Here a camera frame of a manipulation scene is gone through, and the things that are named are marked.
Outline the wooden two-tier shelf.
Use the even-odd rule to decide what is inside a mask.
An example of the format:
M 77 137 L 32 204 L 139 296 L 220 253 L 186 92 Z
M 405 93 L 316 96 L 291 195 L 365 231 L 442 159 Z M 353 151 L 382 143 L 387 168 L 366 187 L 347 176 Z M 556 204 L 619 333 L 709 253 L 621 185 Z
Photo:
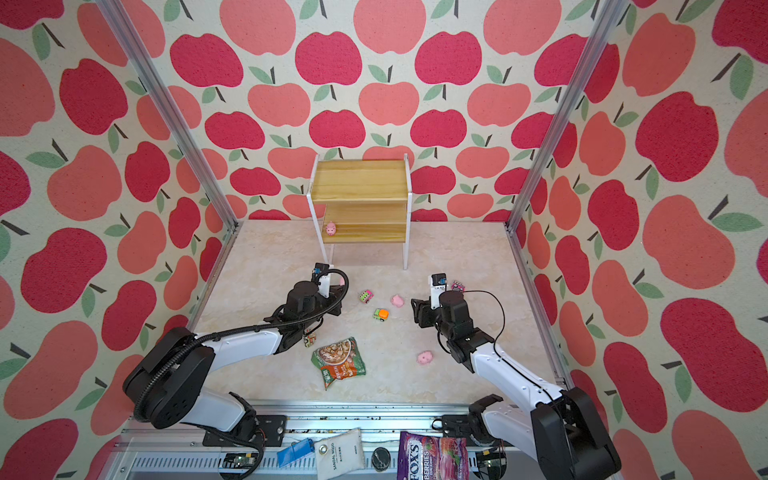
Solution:
M 340 244 L 400 244 L 409 263 L 413 204 L 410 156 L 399 159 L 314 159 L 305 198 L 323 261 Z M 334 222 L 335 236 L 325 226 Z

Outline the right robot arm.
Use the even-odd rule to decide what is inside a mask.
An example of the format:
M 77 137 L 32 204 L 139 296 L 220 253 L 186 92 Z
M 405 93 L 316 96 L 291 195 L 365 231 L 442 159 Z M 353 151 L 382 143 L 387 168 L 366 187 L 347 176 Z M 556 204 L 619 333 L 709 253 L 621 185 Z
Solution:
M 547 479 L 608 479 L 621 471 L 619 452 L 590 396 L 547 382 L 506 354 L 474 325 L 461 291 L 434 290 L 411 307 L 414 322 L 444 337 L 458 364 L 502 392 L 471 404 L 446 435 L 508 443 L 535 460 Z

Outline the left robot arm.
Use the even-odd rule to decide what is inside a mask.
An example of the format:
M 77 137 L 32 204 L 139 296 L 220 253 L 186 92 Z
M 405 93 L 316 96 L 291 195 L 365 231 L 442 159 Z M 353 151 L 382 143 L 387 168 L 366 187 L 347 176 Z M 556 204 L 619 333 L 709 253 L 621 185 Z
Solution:
M 183 423 L 234 445 L 261 447 L 266 438 L 254 408 L 234 392 L 206 388 L 209 373 L 290 350 L 325 316 L 341 314 L 349 286 L 344 271 L 318 263 L 311 278 L 297 282 L 261 323 L 203 335 L 186 327 L 171 329 L 123 383 L 134 405 L 133 419 L 156 429 Z

